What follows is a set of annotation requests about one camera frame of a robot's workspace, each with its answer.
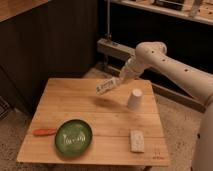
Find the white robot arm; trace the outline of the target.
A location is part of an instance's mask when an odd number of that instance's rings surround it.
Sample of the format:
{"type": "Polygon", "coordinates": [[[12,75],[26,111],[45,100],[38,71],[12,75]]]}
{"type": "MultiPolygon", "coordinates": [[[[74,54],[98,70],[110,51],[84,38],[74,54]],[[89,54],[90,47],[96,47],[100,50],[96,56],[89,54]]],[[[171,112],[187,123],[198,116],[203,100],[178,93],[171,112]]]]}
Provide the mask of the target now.
{"type": "Polygon", "coordinates": [[[192,171],[213,171],[213,74],[206,73],[166,55],[163,42],[143,42],[136,46],[121,70],[123,82],[139,77],[150,67],[169,78],[205,107],[196,141],[192,171]]]}

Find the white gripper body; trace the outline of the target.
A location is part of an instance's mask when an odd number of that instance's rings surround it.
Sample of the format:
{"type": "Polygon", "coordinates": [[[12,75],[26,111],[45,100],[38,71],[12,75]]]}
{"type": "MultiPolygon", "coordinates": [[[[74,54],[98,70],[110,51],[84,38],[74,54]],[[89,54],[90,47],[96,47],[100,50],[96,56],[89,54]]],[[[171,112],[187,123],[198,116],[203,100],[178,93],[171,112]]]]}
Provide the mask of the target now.
{"type": "Polygon", "coordinates": [[[144,64],[135,57],[129,58],[122,67],[119,78],[122,84],[131,82],[144,72],[144,64]]]}

